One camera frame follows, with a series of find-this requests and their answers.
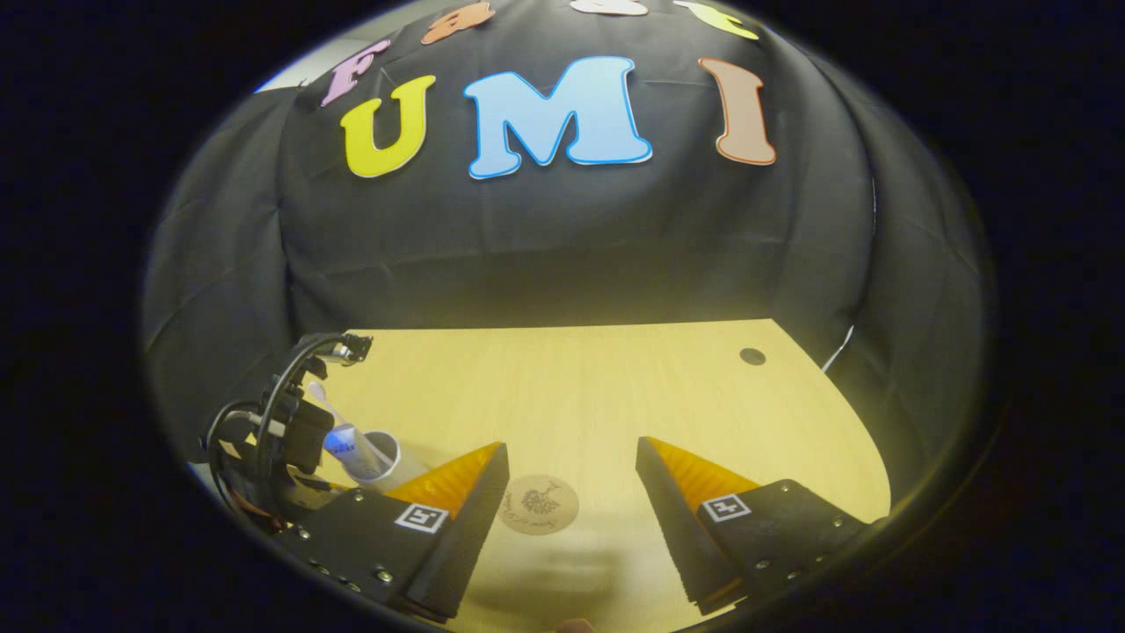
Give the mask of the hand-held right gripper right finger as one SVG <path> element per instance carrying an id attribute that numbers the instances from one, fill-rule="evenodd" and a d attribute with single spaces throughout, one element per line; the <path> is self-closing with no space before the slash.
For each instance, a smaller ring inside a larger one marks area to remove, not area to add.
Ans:
<path id="1" fill-rule="evenodd" d="M 702 615 L 780 600 L 868 530 L 792 478 L 756 483 L 651 436 L 636 442 L 634 469 Z"/>

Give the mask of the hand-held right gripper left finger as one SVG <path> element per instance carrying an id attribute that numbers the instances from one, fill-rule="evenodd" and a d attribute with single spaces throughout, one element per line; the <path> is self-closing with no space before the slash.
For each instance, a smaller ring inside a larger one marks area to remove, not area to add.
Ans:
<path id="1" fill-rule="evenodd" d="M 453 620 L 508 480 L 507 446 L 490 442 L 387 492 L 340 492 L 281 546 L 366 602 Z"/>

